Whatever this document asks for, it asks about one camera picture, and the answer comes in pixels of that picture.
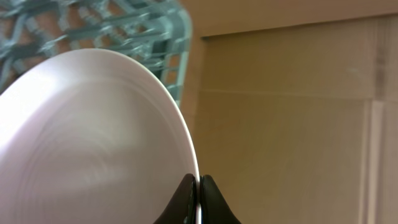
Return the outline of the large pink plate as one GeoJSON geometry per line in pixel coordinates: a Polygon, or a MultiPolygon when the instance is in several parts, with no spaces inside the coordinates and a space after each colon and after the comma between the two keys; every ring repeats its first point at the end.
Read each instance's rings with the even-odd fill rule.
{"type": "Polygon", "coordinates": [[[187,174],[176,102],[125,55],[60,54],[1,95],[2,223],[154,223],[187,174]]]}

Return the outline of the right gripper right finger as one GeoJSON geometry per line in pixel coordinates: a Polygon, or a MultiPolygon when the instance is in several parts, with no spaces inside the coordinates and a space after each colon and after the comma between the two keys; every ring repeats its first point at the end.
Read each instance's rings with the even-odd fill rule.
{"type": "Polygon", "coordinates": [[[241,224],[210,175],[200,177],[202,224],[241,224]]]}

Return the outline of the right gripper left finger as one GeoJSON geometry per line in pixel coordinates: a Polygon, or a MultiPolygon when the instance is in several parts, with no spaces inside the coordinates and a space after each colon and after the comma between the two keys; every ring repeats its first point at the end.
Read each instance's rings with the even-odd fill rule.
{"type": "Polygon", "coordinates": [[[154,224],[196,224],[197,184],[193,174],[186,174],[164,211],[154,224]]]}

